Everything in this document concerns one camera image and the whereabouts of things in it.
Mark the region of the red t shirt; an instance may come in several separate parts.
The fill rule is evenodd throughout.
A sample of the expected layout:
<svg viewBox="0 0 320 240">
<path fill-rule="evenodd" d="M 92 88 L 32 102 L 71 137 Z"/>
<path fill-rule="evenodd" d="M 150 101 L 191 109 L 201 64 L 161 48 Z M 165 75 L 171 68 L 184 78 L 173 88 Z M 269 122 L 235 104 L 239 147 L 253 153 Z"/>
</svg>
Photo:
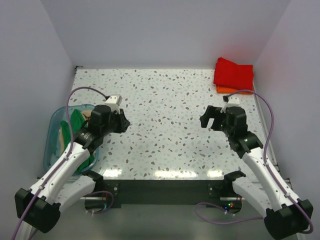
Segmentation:
<svg viewBox="0 0 320 240">
<path fill-rule="evenodd" d="M 253 90 L 254 66 L 237 64 L 219 57 L 215 64 L 213 83 L 216 86 L 235 89 Z"/>
</svg>

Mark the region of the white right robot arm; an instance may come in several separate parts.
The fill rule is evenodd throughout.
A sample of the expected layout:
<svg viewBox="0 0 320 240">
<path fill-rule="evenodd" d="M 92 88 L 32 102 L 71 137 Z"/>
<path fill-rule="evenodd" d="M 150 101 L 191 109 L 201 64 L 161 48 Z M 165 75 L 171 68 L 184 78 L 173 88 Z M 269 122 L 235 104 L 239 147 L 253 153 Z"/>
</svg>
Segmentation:
<svg viewBox="0 0 320 240">
<path fill-rule="evenodd" d="M 210 119 L 213 119 L 211 129 L 226 135 L 230 148 L 252 170 L 262 187 L 256 187 L 238 170 L 223 177 L 220 192 L 245 198 L 259 212 L 275 240 L 310 231 L 313 205 L 307 199 L 302 200 L 288 186 L 264 155 L 262 142 L 248 130 L 245 110 L 239 106 L 209 105 L 200 117 L 201 127 L 206 128 Z"/>
</svg>

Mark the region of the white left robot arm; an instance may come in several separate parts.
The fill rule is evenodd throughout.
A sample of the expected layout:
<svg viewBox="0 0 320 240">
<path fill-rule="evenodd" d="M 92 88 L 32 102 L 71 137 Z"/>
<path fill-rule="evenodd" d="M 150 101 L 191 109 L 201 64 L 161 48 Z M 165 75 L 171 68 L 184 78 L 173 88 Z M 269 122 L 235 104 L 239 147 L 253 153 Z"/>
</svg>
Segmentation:
<svg viewBox="0 0 320 240">
<path fill-rule="evenodd" d="M 111 134 L 125 133 L 130 126 L 118 103 L 95 106 L 88 121 L 72 135 L 66 150 L 28 190 L 20 188 L 15 196 L 17 216 L 42 233 L 49 232 L 58 222 L 61 213 L 81 197 L 99 196 L 104 190 L 103 176 L 86 171 L 72 185 L 65 187 L 76 169 L 102 145 Z"/>
</svg>

